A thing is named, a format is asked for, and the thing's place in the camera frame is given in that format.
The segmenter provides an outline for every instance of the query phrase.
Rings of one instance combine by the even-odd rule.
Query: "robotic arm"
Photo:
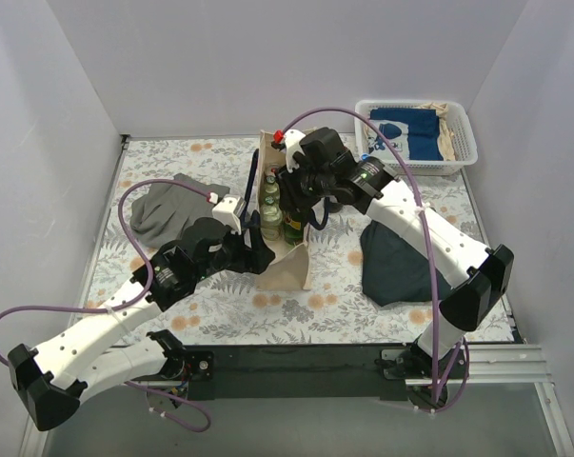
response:
[[[352,205],[362,214],[389,227],[426,256],[419,209],[403,181],[385,171],[384,164],[367,157],[356,162],[335,130],[322,128],[309,135],[289,130],[284,144],[287,165],[277,173],[280,205],[309,214],[326,196]],[[145,375],[172,379],[186,372],[189,380],[207,379],[212,373],[211,351],[185,349],[168,330],[152,332],[128,348],[108,349],[139,325],[190,296],[197,283],[228,269],[259,274],[274,253],[263,241],[260,217],[254,211],[248,229],[249,245],[240,226],[244,201],[227,195],[188,228],[182,240],[164,245],[152,258],[154,276],[148,295],[117,312],[112,308],[137,296],[148,279],[145,267],[134,271],[104,306],[107,314],[86,317],[65,332],[28,348],[19,345],[8,355],[11,381],[40,430],[65,422],[93,395]],[[512,252],[500,245],[489,249],[432,210],[426,212],[437,269],[452,293],[440,305],[439,358],[445,359],[462,336],[477,328],[506,290]],[[432,326],[406,350],[417,374],[429,373]],[[411,364],[402,369],[411,372]]]

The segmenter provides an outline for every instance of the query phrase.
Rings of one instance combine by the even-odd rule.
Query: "blue cloth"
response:
[[[437,145],[437,140],[439,139],[439,118],[436,110],[376,108],[371,110],[369,119],[372,121],[388,121],[380,125],[380,132],[388,139],[396,138],[401,134],[401,129],[389,124],[389,121],[407,124],[409,128],[407,144],[409,146],[410,160],[443,160]]]

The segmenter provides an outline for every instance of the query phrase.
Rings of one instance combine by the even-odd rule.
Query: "floral tablecloth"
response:
[[[344,136],[355,150],[354,139]],[[184,173],[205,183],[229,186],[244,195],[250,155],[258,138],[132,141],[111,202],[102,248],[86,306],[107,300],[142,261],[129,245],[117,219],[117,202],[132,184],[151,177]],[[481,239],[462,175],[420,177],[422,194],[447,221]],[[145,193],[139,189],[132,200]],[[221,272],[200,283],[189,298],[149,321],[123,343],[133,344],[150,330],[169,328],[184,344],[302,344],[411,342],[430,322],[428,303],[378,308],[361,293],[363,255],[359,237],[369,218],[353,208],[331,215],[323,231],[311,235],[312,290],[260,292],[254,277]],[[468,335],[471,341],[512,341],[501,304]]]

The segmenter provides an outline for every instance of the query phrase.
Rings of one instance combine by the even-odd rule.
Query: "wall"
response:
[[[71,305],[98,228],[119,135],[44,0],[0,0],[0,311]],[[34,346],[66,315],[0,324],[0,350]],[[0,456],[26,412],[0,365]]]
[[[49,3],[117,129],[170,136],[274,130],[363,98],[468,108],[525,0]]]
[[[515,316],[574,440],[574,1],[527,4],[469,114],[471,185],[490,239],[515,251]]]

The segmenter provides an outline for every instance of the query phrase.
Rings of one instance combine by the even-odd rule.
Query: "white basket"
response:
[[[477,162],[477,143],[473,136],[473,130],[468,121],[468,116],[462,105],[454,102],[441,102],[433,100],[435,103],[447,103],[447,126],[453,132],[452,144],[456,153],[456,160],[406,160],[406,164],[411,167],[413,174],[441,175],[446,176],[455,173],[466,165]],[[361,100],[356,104],[356,112],[362,114],[367,119],[372,109],[377,108],[415,108],[424,103],[431,103],[430,100]],[[356,147],[359,154],[369,154],[365,125],[358,119],[354,122],[354,132],[356,134]],[[399,167],[390,150],[376,150],[372,154],[382,160],[397,174],[403,174],[403,169]]]

